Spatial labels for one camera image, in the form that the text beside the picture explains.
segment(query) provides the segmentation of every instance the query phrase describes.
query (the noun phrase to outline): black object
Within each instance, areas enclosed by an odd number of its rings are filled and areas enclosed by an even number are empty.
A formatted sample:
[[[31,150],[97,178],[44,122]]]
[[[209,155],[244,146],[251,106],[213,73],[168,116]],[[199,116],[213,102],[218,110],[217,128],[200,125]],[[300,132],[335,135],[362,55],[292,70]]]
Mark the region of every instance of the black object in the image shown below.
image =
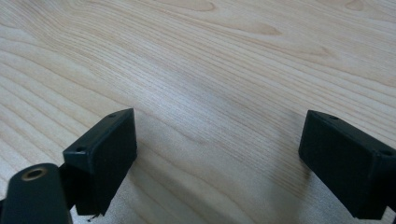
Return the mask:
[[[15,174],[0,202],[1,224],[71,223],[104,215],[136,159],[134,110],[106,116],[64,151],[64,164],[42,163]]]
[[[353,217],[396,211],[396,151],[345,121],[308,111],[299,154]]]

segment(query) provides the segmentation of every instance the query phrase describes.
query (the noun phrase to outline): wooden surface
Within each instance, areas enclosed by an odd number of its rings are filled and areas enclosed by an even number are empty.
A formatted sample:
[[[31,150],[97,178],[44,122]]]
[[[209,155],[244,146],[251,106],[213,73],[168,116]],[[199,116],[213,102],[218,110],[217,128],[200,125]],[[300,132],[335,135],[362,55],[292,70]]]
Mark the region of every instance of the wooden surface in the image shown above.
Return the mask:
[[[395,12],[394,0],[1,1],[0,197],[17,171],[60,165],[101,117],[133,107],[138,158],[92,223],[358,223],[297,149],[308,109],[396,147]]]

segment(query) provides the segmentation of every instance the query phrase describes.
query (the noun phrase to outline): tabletop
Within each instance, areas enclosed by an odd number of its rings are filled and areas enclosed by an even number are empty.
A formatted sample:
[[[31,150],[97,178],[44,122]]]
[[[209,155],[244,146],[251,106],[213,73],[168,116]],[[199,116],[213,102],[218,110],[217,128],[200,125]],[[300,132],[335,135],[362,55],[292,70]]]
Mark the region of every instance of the tabletop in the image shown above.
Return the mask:
[[[393,0],[1,1],[0,198],[114,111],[138,157],[75,223],[353,218],[300,161],[308,109],[396,147]]]

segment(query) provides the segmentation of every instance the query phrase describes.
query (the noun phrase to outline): wood grain pattern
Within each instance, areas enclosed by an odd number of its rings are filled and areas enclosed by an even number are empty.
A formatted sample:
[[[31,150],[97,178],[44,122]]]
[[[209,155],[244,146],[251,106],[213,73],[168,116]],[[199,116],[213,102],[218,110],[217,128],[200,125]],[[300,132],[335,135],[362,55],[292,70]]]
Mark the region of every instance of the wood grain pattern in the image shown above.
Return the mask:
[[[358,223],[297,149],[307,109],[396,147],[395,11],[392,0],[1,1],[0,197],[17,171],[60,165],[101,117],[133,107],[138,159],[92,223]]]

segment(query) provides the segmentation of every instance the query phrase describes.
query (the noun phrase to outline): black mechanical part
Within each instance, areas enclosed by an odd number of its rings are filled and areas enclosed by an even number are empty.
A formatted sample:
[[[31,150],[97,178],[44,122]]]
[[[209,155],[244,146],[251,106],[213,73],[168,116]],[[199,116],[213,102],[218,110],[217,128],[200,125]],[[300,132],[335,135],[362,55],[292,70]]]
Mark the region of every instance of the black mechanical part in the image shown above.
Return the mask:
[[[134,110],[110,114],[64,151],[64,164],[43,163],[14,175],[0,201],[1,224],[71,223],[104,215],[136,159]]]
[[[300,158],[353,217],[396,211],[396,150],[345,121],[308,111]]]

